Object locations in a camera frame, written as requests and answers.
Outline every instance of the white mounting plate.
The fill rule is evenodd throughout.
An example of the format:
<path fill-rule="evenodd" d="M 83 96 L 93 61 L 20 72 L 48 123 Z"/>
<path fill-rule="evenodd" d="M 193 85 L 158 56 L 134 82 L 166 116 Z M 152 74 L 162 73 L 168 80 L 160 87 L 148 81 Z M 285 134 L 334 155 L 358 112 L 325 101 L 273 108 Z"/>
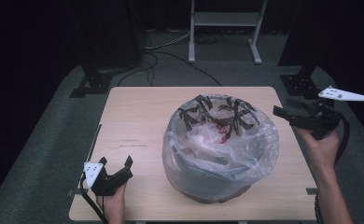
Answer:
<path fill-rule="evenodd" d="M 326 88 L 320 92 L 318 96 L 338 101 L 364 101 L 364 95 L 356 94 L 350 91 L 342 91 L 332 87 Z"/>
<path fill-rule="evenodd" d="M 87 185 L 89 188 L 92 187 L 98 174 L 100 174 L 103 169 L 102 163 L 85 162 L 84 163 L 84 173 L 86 174 Z"/>

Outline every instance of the gray carpet floor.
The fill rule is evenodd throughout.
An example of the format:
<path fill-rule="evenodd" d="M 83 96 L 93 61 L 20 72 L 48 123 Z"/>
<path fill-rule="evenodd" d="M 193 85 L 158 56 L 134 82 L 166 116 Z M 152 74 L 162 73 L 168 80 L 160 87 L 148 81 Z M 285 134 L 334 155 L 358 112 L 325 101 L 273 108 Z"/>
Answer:
<path fill-rule="evenodd" d="M 247 45 L 250 36 L 217 36 L 222 41 L 197 45 L 195 67 L 175 57 L 184 60 L 188 58 L 186 42 L 157 50 L 175 56 L 152 51 L 143 56 L 142 62 L 134 71 L 148 67 L 148 63 L 154 63 L 155 55 L 158 63 L 153 70 L 130 76 L 127 75 L 132 71 L 117 74 L 113 77 L 111 88 L 118 85 L 151 84 L 158 87 L 217 86 L 209 74 L 223 86 L 271 86 L 284 103 L 288 95 L 279 76 L 296 74 L 300 69 L 298 66 L 277 66 L 287 36 L 259 36 L 258 49 L 262 65 L 254 64 Z M 158 46 L 177 37 L 176 34 L 151 33 L 150 46 Z M 83 76 L 80 66 L 65 74 L 64 81 L 54 93 L 9 172 L 0 188 L 0 223 L 74 223 L 68 217 L 73 200 L 68 192 L 77 187 L 83 162 L 87 159 L 107 98 L 107 94 L 70 98 L 71 91 L 78 86 Z M 325 89 L 329 85 L 337 87 L 331 76 L 320 68 L 316 68 L 312 79 L 319 89 Z M 347 103 L 337 102 L 336 108 L 344 113 L 352 127 L 349 144 L 336 167 L 337 174 L 354 221 L 364 223 L 364 127 Z M 300 140 L 299 143 L 308 159 L 304 144 Z M 290 220 L 249 223 L 315 222 Z"/>

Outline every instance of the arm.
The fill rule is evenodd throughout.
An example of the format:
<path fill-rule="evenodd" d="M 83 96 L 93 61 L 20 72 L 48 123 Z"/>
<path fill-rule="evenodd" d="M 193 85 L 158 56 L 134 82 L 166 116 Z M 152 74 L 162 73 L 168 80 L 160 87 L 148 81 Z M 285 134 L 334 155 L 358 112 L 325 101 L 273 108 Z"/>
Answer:
<path fill-rule="evenodd" d="M 96 197 L 97 204 L 103 210 L 109 224 L 123 224 L 125 213 L 124 193 L 127 182 L 117 189 L 113 196 Z"/>
<path fill-rule="evenodd" d="M 310 166 L 318 185 L 318 201 L 326 224 L 353 223 L 337 182 L 334 160 L 339 148 L 339 136 L 331 132 L 322 140 L 315 140 L 311 132 L 294 128 L 305 142 L 310 157 Z"/>

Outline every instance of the trash bag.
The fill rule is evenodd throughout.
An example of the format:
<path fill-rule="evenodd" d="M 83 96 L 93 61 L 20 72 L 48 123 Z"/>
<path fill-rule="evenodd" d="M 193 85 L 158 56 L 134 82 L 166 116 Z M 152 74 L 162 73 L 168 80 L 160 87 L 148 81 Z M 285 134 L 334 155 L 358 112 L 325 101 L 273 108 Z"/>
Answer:
<path fill-rule="evenodd" d="M 211 94 L 174 112 L 161 156 L 175 189 L 200 203 L 223 203 L 273 171 L 278 147 L 267 115 L 248 102 Z"/>

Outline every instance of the wooden tabletop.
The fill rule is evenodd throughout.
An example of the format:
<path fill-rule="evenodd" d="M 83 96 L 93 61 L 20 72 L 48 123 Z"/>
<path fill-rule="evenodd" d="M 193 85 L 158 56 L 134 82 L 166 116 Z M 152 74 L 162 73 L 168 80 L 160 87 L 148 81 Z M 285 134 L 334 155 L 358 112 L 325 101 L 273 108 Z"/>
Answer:
<path fill-rule="evenodd" d="M 161 151 L 171 115 L 199 94 L 226 94 L 249 102 L 274 122 L 279 158 L 273 172 L 240 197 L 225 203 L 197 203 L 174 189 L 166 178 Z M 111 175 L 133 158 L 133 178 L 126 189 L 126 219 L 131 221 L 315 220 L 315 182 L 287 121 L 273 115 L 281 106 L 271 87 L 117 87 L 101 117 L 91 161 L 106 157 Z M 72 220 L 99 220 L 76 195 Z"/>

